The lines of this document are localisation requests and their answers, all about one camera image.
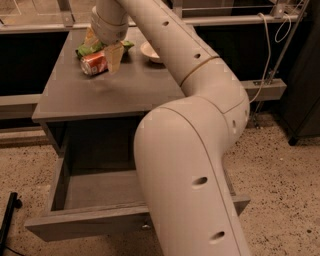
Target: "terrazzo floor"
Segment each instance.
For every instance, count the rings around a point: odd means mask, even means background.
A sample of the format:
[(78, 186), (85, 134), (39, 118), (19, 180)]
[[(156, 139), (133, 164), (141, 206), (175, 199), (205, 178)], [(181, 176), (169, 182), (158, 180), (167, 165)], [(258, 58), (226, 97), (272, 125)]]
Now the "terrazzo floor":
[[(259, 130), (249, 124), (224, 162), (236, 193), (252, 200), (240, 216), (252, 255), (320, 255), (319, 138), (291, 147), (270, 118)], [(14, 212), (7, 246), (28, 256), (162, 255), (153, 230), (50, 243), (27, 231), (24, 222), (44, 209), (55, 163), (50, 145), (0, 148), (0, 216), (11, 191), (23, 202)]]

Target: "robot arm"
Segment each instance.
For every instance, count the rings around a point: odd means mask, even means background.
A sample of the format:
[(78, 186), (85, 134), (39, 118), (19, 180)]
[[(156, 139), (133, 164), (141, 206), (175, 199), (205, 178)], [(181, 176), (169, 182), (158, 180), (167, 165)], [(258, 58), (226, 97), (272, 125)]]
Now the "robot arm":
[(124, 39), (126, 13), (186, 95), (151, 111), (135, 136), (137, 172), (164, 255), (250, 255), (222, 168), (248, 120), (245, 90), (160, 0), (97, 0), (98, 38)]

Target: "cabinet top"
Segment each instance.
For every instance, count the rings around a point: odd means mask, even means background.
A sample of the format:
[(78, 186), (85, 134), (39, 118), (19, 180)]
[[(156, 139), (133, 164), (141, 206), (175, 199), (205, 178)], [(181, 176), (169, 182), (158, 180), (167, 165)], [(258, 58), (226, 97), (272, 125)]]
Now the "cabinet top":
[(85, 75), (75, 53), (85, 33), (69, 32), (32, 116), (35, 122), (137, 115), (184, 97), (169, 71), (142, 55), (140, 46), (146, 39), (137, 27), (128, 30), (126, 39), (135, 46), (116, 74)]

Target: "black stand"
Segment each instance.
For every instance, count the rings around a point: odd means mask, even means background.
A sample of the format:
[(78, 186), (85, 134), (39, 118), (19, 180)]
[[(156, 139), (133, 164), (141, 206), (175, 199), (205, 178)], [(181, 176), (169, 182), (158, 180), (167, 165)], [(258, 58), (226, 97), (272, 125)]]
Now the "black stand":
[(21, 208), (22, 202), (20, 199), (17, 199), (18, 193), (12, 192), (9, 197), (9, 201), (7, 204), (7, 209), (4, 214), (4, 218), (1, 225), (0, 230), (0, 256), (3, 255), (3, 251), (5, 249), (5, 243), (8, 236), (10, 223), (13, 215), (14, 208)]

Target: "open drawer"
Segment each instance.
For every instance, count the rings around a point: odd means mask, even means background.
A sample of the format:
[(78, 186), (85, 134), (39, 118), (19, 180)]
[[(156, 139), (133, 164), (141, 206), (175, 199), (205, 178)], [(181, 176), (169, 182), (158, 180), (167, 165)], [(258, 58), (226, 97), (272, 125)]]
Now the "open drawer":
[(135, 171), (140, 117), (67, 122), (48, 204), (25, 227), (44, 241), (148, 228)]

